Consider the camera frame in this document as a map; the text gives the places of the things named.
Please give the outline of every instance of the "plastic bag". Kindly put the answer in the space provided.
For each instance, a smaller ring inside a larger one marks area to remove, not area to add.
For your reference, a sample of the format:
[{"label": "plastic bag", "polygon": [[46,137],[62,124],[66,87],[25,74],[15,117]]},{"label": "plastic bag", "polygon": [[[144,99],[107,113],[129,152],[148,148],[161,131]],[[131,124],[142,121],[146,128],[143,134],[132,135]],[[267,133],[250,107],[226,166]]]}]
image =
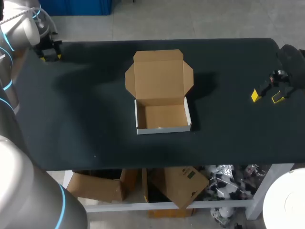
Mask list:
[{"label": "plastic bag", "polygon": [[[241,200],[252,198],[259,178],[261,182],[266,173],[258,165],[233,166],[216,165],[198,169],[209,180],[201,197],[203,200]],[[211,215],[222,227],[226,227],[233,216],[234,208],[211,208]]]}]

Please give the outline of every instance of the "white metal table frame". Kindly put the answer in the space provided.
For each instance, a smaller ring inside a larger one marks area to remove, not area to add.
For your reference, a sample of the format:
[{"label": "white metal table frame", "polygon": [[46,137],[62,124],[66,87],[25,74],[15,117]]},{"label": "white metal table frame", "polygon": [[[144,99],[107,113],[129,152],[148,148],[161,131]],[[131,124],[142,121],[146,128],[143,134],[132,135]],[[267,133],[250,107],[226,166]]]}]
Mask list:
[{"label": "white metal table frame", "polygon": [[[247,220],[255,220],[263,210],[264,198],[269,187],[281,175],[290,171],[294,164],[273,164],[253,199],[249,200],[220,200],[220,201],[195,201],[187,208],[219,208],[219,207],[245,207]],[[63,186],[67,188],[73,172],[65,171]],[[172,203],[126,203],[126,204],[103,204],[84,206],[87,212],[106,212],[106,211],[135,211],[135,210],[157,210],[157,209],[177,209]]]}]

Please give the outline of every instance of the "cardboard box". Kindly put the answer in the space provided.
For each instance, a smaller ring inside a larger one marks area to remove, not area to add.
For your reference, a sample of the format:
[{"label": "cardboard box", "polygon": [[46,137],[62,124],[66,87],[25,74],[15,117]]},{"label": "cardboard box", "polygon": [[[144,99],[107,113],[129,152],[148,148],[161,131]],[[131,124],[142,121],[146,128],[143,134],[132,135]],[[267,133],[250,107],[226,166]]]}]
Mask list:
[{"label": "cardboard box", "polygon": [[113,169],[74,171],[67,190],[76,197],[95,199],[111,203],[123,201],[128,191],[133,191],[137,180],[137,169]]},{"label": "cardboard box", "polygon": [[189,206],[209,184],[193,167],[157,168],[148,179],[180,209]]},{"label": "cardboard box", "polygon": [[[151,182],[147,180],[147,169],[142,169],[142,186],[144,192],[144,199],[146,202],[170,202],[170,200],[158,190]],[[195,209],[158,209],[148,210],[147,216],[149,218],[185,218],[191,216]]]},{"label": "cardboard box", "polygon": [[193,69],[181,51],[138,51],[133,60],[125,86],[135,97],[137,134],[190,131],[185,94],[193,86]]},{"label": "cardboard box", "polygon": [[[184,169],[184,167],[174,167],[174,168],[166,168],[166,171],[171,171],[171,172],[177,172],[177,175],[180,174],[180,171],[182,171]],[[195,169],[192,167],[186,167],[184,172],[188,172],[188,174],[191,174],[190,177],[191,179],[193,177],[195,177],[195,175],[193,175],[193,172],[195,172],[195,174],[200,174],[198,171],[194,171]],[[182,197],[183,203],[191,203],[196,196],[208,185],[208,180],[202,176],[200,174],[200,176],[198,176],[199,178],[196,179],[197,182],[200,182],[200,188],[195,188],[198,191],[195,191],[194,195],[191,196],[190,198],[188,194],[184,195],[185,193],[188,193],[185,190],[191,191],[193,192],[193,190],[191,190],[189,187],[187,187],[186,185],[189,185],[189,182],[186,182],[184,180],[184,175],[182,175],[182,179],[181,176],[175,176],[175,180],[180,180],[182,182],[182,184],[174,184],[174,182],[171,182],[171,178],[167,179],[168,182],[166,182],[168,190],[175,190],[175,194],[171,194],[168,195],[167,197],[165,196],[165,192],[161,192],[161,190],[159,190],[158,188],[156,188],[151,182],[150,182],[150,178],[155,179],[154,177],[157,174],[155,173],[155,171],[149,172],[149,175],[147,175],[147,169],[143,168],[142,169],[142,187],[143,187],[143,194],[144,194],[144,199],[146,202],[150,202],[150,203],[154,203],[154,202],[169,202],[170,199],[171,201],[173,201],[174,203],[177,203],[177,200],[179,200],[180,197]],[[159,210],[148,210],[148,217],[150,218],[163,218],[163,217],[167,217],[167,218],[184,218],[184,217],[188,217],[191,216],[193,213],[195,212],[195,209],[193,208],[188,208],[188,209],[159,209]]]}]

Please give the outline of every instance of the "gray floor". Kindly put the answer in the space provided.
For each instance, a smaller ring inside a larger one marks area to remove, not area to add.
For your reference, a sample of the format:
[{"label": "gray floor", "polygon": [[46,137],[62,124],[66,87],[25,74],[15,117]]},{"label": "gray floor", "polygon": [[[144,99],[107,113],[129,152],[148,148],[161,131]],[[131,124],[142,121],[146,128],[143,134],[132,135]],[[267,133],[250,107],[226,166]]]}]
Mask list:
[{"label": "gray floor", "polygon": [[[305,0],[123,0],[113,14],[53,17],[64,41],[269,37],[305,48]],[[63,172],[51,172],[62,183]],[[98,204],[81,199],[82,203]],[[145,211],[90,214],[92,229],[218,229],[207,210],[186,219],[147,219]],[[264,229],[263,220],[233,221]]]}]

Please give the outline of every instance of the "floor tile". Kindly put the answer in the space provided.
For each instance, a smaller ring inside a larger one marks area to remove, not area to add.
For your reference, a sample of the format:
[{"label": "floor tile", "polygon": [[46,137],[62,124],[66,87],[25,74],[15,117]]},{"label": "floor tile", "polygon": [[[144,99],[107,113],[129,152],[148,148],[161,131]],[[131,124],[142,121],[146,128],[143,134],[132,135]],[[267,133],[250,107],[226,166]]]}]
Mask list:
[{"label": "floor tile", "polygon": [[59,40],[65,42],[112,40],[113,15],[57,16],[52,19],[57,26]]},{"label": "floor tile", "polygon": [[257,220],[249,220],[246,221],[246,228],[247,229],[266,229],[264,224],[263,216],[260,215]]},{"label": "floor tile", "polygon": [[192,0],[190,14],[196,38],[272,38],[284,44],[257,0]]},{"label": "floor tile", "polygon": [[284,43],[305,47],[305,1],[261,0]]},{"label": "floor tile", "polygon": [[185,1],[121,2],[114,10],[113,40],[195,38]]}]

